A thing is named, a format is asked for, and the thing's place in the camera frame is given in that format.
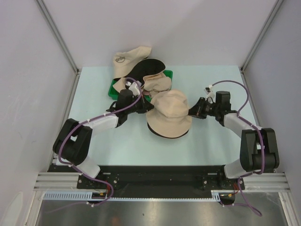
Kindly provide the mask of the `beige bucket hat pink lining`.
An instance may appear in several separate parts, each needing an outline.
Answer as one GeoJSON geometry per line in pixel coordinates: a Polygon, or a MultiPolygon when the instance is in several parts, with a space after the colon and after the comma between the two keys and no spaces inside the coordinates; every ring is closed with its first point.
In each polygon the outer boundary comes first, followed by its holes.
{"type": "Polygon", "coordinates": [[[172,89],[155,95],[151,102],[154,108],[146,113],[147,125],[154,134],[169,138],[180,138],[188,133],[192,117],[188,115],[186,95],[172,89]]]}

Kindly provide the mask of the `beige logo bucket hat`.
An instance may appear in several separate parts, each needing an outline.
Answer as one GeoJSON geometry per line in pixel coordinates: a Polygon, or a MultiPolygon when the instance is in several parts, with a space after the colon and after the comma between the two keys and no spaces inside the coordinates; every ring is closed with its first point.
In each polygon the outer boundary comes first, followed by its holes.
{"type": "Polygon", "coordinates": [[[117,52],[113,57],[114,79],[128,75],[136,64],[150,55],[151,50],[151,47],[139,46],[128,52],[117,52]]]}

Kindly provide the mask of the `beige hat black lining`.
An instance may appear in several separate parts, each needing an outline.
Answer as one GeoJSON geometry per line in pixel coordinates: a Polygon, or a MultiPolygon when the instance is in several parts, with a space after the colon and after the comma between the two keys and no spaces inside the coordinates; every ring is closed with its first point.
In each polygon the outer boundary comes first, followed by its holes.
{"type": "Polygon", "coordinates": [[[165,70],[165,64],[157,59],[144,59],[137,63],[126,75],[126,78],[141,80],[148,75],[156,75],[165,70]]]}

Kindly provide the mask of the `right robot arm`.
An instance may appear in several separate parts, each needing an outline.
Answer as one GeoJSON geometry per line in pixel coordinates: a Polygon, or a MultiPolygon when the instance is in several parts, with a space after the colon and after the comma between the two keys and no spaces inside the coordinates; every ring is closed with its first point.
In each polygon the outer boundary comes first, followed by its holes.
{"type": "Polygon", "coordinates": [[[232,110],[228,91],[218,91],[214,101],[209,99],[200,97],[189,110],[189,115],[199,119],[212,116],[241,138],[239,158],[223,166],[223,173],[217,177],[218,186],[228,189],[236,178],[277,169],[280,158],[275,131],[258,127],[243,118],[238,111],[232,110]]]}

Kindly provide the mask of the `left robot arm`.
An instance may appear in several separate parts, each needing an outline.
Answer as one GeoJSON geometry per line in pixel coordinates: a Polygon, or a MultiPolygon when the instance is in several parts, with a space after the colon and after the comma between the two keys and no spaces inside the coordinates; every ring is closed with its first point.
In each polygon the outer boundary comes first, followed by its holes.
{"type": "Polygon", "coordinates": [[[104,182],[103,175],[99,174],[101,168],[88,157],[92,137],[121,126],[131,113],[147,113],[153,108],[143,95],[135,96],[124,89],[104,114],[83,122],[67,119],[53,144],[53,152],[58,159],[66,160],[65,164],[87,175],[87,182],[93,188],[99,188],[104,182]]]}

